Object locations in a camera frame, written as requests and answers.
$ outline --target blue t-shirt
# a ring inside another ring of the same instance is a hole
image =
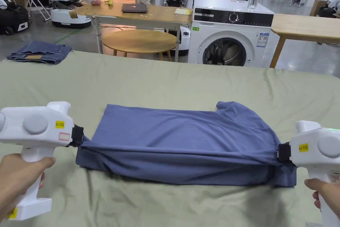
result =
[[[172,184],[295,186],[296,167],[277,160],[280,141],[252,110],[181,111],[107,105],[76,163]]]

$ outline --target washing machine door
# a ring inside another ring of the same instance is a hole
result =
[[[254,66],[255,49],[250,37],[252,31],[227,30],[200,26],[193,31],[191,40],[196,42],[196,52],[190,53],[188,62],[209,65]]]

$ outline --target paper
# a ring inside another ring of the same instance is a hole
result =
[[[192,13],[191,10],[187,10],[187,9],[176,9],[175,14],[181,14],[181,15],[190,15]]]
[[[41,59],[42,55],[28,55],[26,59]]]

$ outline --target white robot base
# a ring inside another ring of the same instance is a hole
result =
[[[62,28],[82,29],[91,26],[91,19],[84,15],[72,19],[67,9],[52,9],[51,20],[54,26]]]
[[[173,35],[176,36],[176,31],[171,31]],[[184,56],[189,53],[189,45],[190,45],[190,29],[186,27],[181,27],[181,43],[179,46],[179,56]],[[170,51],[171,56],[175,56],[175,50]]]

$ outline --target round wooden stool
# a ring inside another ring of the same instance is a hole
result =
[[[171,61],[170,50],[176,47],[176,37],[166,32],[133,29],[122,30],[109,34],[102,40],[103,44],[114,50],[123,52],[124,57],[128,53],[133,54],[159,54],[160,60],[163,60],[163,53],[168,53]]]

